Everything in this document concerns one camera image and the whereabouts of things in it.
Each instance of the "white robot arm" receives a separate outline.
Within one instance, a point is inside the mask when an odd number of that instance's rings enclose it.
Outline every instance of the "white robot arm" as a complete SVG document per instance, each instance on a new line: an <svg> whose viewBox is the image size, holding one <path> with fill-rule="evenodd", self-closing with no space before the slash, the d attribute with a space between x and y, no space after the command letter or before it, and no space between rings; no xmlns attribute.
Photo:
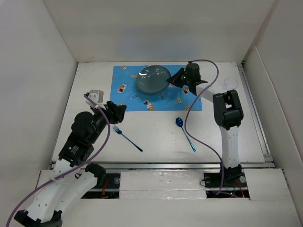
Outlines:
<svg viewBox="0 0 303 227"><path fill-rule="evenodd" d="M181 68L167 81L176 87L188 86L194 95L214 104L214 119L221 131L224 181L232 181L242 175L238 155L238 131L243 119L243 110L236 90L225 91L201 80L199 65L191 63Z"/></svg>
<svg viewBox="0 0 303 227"><path fill-rule="evenodd" d="M209 83L203 83L196 86L196 92L199 94L204 90ZM209 87L201 97L207 99L210 102L214 102L213 96L219 96L220 94L226 93L225 90L220 89L216 86ZM239 126L235 125L229 129L219 126L222 137L222 160L224 167L235 168L240 165L239 155L238 155L238 132Z"/></svg>
<svg viewBox="0 0 303 227"><path fill-rule="evenodd" d="M86 94L94 103L104 109L110 124L122 122L126 105L117 106L112 102L102 104L103 92L91 90ZM62 217L66 211L91 188L102 185L106 170L95 163L86 166L85 172L66 175L58 179L62 173L70 171L74 166L84 164L93 152L93 143L97 140L107 122L96 106L87 102L94 115L81 112L75 117L69 135L62 148L56 165L51 173L52 182L44 187L34 201L25 209L19 210L15 220L25 227L61 227Z"/></svg>

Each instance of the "blue fork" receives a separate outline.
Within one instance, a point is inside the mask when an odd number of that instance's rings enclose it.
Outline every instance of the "blue fork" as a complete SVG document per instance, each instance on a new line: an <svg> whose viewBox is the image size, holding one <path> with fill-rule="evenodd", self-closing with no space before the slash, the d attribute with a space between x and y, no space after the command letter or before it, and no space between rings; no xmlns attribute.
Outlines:
<svg viewBox="0 0 303 227"><path fill-rule="evenodd" d="M117 127L117 126L113 126L113 129L116 131L116 133L118 133L119 135L123 135L125 137L125 139L127 139L128 141L131 142L131 140L129 138L127 138L123 133L122 131ZM143 152L143 150L138 147L137 145L135 145L133 142L131 142L136 148L138 148L139 151Z"/></svg>

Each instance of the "white table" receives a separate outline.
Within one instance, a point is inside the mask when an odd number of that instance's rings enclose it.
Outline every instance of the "white table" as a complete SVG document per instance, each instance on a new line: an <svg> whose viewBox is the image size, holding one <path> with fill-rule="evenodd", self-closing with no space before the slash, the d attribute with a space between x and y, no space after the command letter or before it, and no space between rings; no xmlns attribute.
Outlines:
<svg viewBox="0 0 303 227"><path fill-rule="evenodd" d="M115 65L153 65L178 64L186 62L94 62L79 63L75 80L71 88L63 122L55 145L52 161L56 161L64 146L74 117L83 111L89 111L83 94L91 89L104 91L104 102L109 100L113 67ZM239 132L239 158L242 163L265 162L260 141L255 129L248 101L236 63L217 63L220 74L217 86L223 85L226 79L238 82L237 91L242 104L244 119ZM213 81L216 69L210 63L199 63L202 79ZM188 119L188 130L192 135L208 143L222 154L221 134L214 121L213 104L202 99L203 111L192 111ZM113 130L108 144L95 158L99 162L129 163L218 163L218 157L209 148L192 141L197 149L194 153L182 130L175 125L175 119L185 119L186 111L144 111L126 112L124 121L119 124L123 133L132 139L143 152L138 151L131 143ZM97 150L107 135L107 128L94 144Z"/></svg>

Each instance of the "blue spoon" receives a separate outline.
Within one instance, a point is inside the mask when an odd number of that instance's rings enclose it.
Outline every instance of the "blue spoon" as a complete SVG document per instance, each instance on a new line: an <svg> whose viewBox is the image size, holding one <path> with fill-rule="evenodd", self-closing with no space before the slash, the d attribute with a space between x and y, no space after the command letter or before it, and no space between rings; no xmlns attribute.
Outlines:
<svg viewBox="0 0 303 227"><path fill-rule="evenodd" d="M182 129L182 131L184 132L184 135L186 136L186 138L187 138L187 140L188 140L188 142L189 142L191 148L193 149L194 152L196 152L196 149L195 149L194 145L191 143L191 141L189 140L188 136L186 135L186 133L185 133L185 131L184 131L184 129L183 129L183 121L182 121L182 118L180 118L180 117L177 117L177 118L176 118L176 125L179 126L179 127Z"/></svg>

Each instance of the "blue placemat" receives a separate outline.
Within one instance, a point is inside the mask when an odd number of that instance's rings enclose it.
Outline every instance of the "blue placemat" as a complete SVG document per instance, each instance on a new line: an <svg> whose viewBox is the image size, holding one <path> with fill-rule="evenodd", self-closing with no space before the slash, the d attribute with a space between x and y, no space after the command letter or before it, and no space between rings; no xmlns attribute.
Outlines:
<svg viewBox="0 0 303 227"><path fill-rule="evenodd" d="M184 65L162 65L173 76ZM147 67L141 66L114 66L110 101L127 105L126 111L174 111L187 110L196 98L188 87L178 88L170 85L159 94L147 95L136 87L138 73ZM193 110L202 110L201 99L193 106Z"/></svg>

